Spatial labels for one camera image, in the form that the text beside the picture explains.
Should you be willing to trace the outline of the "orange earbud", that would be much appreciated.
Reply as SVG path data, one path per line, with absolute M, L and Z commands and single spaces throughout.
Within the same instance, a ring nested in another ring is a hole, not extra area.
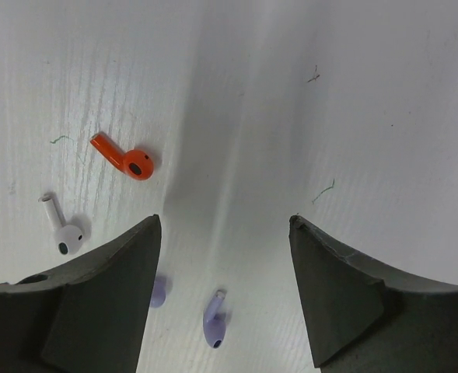
M 151 157 L 140 149 L 123 152 L 104 133 L 95 134 L 90 144 L 116 169 L 134 180 L 145 181 L 154 172 Z

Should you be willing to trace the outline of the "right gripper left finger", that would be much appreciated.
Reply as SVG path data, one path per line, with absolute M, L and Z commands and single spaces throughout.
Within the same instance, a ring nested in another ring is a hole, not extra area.
M 0 284 L 0 372 L 134 372 L 161 248 L 158 215 L 16 284 Z

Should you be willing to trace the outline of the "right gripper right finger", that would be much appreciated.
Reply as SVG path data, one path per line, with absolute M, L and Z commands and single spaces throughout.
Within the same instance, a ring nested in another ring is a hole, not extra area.
M 322 372 L 458 372 L 458 285 L 399 270 L 290 218 L 313 365 Z

